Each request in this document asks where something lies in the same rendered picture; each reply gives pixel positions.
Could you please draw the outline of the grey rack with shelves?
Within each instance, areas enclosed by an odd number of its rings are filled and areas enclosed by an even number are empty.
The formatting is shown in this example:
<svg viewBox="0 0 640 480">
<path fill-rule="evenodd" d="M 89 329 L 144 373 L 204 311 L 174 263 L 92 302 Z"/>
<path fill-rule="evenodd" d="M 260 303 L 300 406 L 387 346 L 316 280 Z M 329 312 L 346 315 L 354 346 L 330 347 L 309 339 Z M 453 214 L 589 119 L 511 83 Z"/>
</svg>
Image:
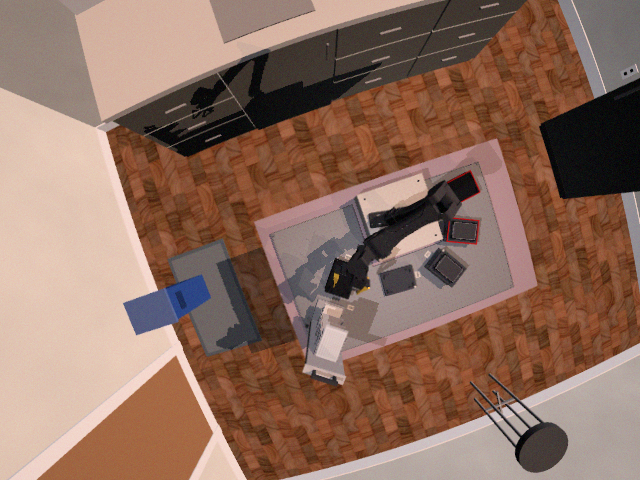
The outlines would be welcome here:
<svg viewBox="0 0 640 480">
<path fill-rule="evenodd" d="M 339 306 L 339 305 L 336 305 L 336 304 L 333 304 L 333 303 L 318 299 L 314 314 L 313 314 L 311 322 L 310 322 L 311 329 L 310 329 L 310 333 L 308 335 L 309 345 L 308 345 L 308 349 L 306 351 L 307 360 L 305 360 L 305 363 L 309 364 L 309 365 L 312 365 L 312 366 L 315 366 L 315 367 L 318 367 L 318 368 L 321 368 L 321 369 L 324 369 L 324 370 L 328 370 L 328 371 L 331 371 L 331 372 L 334 372 L 334 373 L 341 374 L 341 375 L 345 376 L 344 366 L 343 366 L 343 359 L 342 359 L 342 349 L 343 349 L 343 347 L 341 349 L 341 352 L 339 354 L 337 362 L 333 362 L 333 361 L 330 361 L 330 360 L 327 360 L 327 359 L 323 359 L 323 358 L 317 357 L 315 355 L 315 352 L 317 350 L 318 344 L 320 342 L 320 339 L 321 339 L 321 336 L 322 336 L 322 333 L 324 331 L 324 328 L 325 328 L 326 324 L 333 325 L 333 326 L 339 327 L 341 329 L 345 329 L 345 327 L 340 326 L 340 325 L 342 325 L 344 323 L 343 319 L 340 319 L 342 316 L 340 318 L 337 318 L 337 317 L 334 317 L 334 316 L 331 316 L 331 315 L 323 313 L 323 315 L 321 317 L 321 314 L 322 314 L 323 308 L 325 306 L 325 303 L 333 305 L 333 306 L 336 306 L 336 307 L 339 307 L 339 308 L 342 308 L 343 311 L 342 311 L 341 315 L 343 315 L 343 312 L 344 312 L 344 309 L 345 309 L 345 307 L 342 307 L 342 306 Z M 321 320 L 320 320 L 320 317 L 321 317 Z M 319 320 L 320 320 L 320 323 L 319 323 L 319 326 L 317 328 Z"/>
</svg>

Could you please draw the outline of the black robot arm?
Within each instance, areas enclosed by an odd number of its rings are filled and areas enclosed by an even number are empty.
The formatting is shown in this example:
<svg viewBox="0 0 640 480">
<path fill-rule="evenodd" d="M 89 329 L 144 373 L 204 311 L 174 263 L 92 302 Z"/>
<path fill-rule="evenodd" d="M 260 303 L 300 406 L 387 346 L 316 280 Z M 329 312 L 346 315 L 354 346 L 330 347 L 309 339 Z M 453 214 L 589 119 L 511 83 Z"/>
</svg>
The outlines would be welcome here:
<svg viewBox="0 0 640 480">
<path fill-rule="evenodd" d="M 393 207 L 392 211 L 387 210 L 388 213 L 387 211 L 369 213 L 370 228 L 387 227 L 367 237 L 363 241 L 365 246 L 359 245 L 348 261 L 346 275 L 351 277 L 349 288 L 354 291 L 362 290 L 371 260 L 388 257 L 393 247 L 397 246 L 401 240 L 430 223 L 440 219 L 445 223 L 451 221 L 461 205 L 462 203 L 446 180 L 443 180 L 433 186 L 426 197 L 409 206 L 397 209 Z M 409 216 L 406 217 L 407 215 Z M 378 225 L 379 223 L 381 224 Z"/>
</svg>

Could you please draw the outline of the white microplate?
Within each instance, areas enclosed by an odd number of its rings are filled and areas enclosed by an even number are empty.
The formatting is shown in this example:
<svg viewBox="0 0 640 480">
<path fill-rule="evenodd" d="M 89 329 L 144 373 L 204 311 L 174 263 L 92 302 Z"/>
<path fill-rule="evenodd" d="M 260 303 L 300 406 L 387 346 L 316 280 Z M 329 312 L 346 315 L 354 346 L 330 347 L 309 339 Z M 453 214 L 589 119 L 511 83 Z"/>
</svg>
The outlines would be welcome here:
<svg viewBox="0 0 640 480">
<path fill-rule="evenodd" d="M 347 334 L 347 330 L 326 324 L 315 355 L 337 362 Z"/>
</svg>

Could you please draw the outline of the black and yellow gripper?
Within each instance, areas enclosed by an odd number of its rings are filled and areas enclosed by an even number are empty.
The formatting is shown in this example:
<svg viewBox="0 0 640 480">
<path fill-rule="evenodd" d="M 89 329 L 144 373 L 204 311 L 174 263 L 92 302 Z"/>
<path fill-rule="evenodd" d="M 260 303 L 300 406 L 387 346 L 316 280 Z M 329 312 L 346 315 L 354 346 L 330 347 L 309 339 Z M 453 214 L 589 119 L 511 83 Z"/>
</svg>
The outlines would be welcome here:
<svg viewBox="0 0 640 480">
<path fill-rule="evenodd" d="M 335 285 L 336 285 L 336 283 L 337 283 L 337 281 L 338 281 L 338 279 L 339 279 L 339 274 L 340 274 L 341 276 L 342 276 L 342 275 L 347 276 L 347 275 L 346 275 L 346 269 L 347 269 L 347 264 L 346 264 L 346 263 L 342 263 L 342 265 L 341 265 L 341 266 L 339 266 L 339 265 L 336 265 L 336 266 L 335 266 L 335 269 L 334 269 L 334 276 L 333 276 L 333 279 L 334 279 L 333 287 L 335 287 Z M 340 270 L 341 270 L 341 272 L 340 272 Z M 350 276 L 347 276 L 347 277 L 350 277 Z M 351 278 L 351 277 L 350 277 L 350 278 Z M 363 288 L 362 290 L 360 290 L 360 291 L 357 291 L 357 292 L 356 292 L 356 295 L 358 295 L 359 293 L 361 293 L 361 292 L 363 292 L 363 291 L 366 291 L 366 290 L 368 290 L 368 289 L 370 288 L 370 279 L 369 279 L 369 277 L 368 277 L 368 282 L 367 282 L 367 275 L 366 275 L 366 283 L 367 283 L 367 284 L 364 286 L 364 288 Z"/>
</svg>

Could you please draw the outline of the grey microplate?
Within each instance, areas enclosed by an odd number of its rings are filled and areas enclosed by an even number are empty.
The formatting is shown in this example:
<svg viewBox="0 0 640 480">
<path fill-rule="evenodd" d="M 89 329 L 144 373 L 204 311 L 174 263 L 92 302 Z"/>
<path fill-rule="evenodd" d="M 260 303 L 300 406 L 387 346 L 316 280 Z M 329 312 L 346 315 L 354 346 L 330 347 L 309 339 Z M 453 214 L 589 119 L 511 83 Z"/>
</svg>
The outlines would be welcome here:
<svg viewBox="0 0 640 480">
<path fill-rule="evenodd" d="M 452 221 L 450 239 L 472 240 L 476 239 L 476 223 Z"/>
<path fill-rule="evenodd" d="M 443 275 L 446 279 L 448 279 L 451 283 L 454 283 L 463 271 L 461 267 L 459 267 L 445 254 L 443 254 L 443 256 L 436 263 L 436 266 L 434 266 L 433 268 L 437 270 L 441 275 Z"/>
</svg>

